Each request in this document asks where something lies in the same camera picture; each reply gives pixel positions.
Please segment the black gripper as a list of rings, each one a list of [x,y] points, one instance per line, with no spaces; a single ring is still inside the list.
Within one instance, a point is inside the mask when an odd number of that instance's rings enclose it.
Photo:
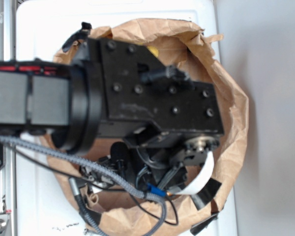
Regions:
[[[73,58],[89,62],[101,95],[97,137],[131,148],[203,146],[224,135],[214,86],[164,65],[146,46],[88,39]]]

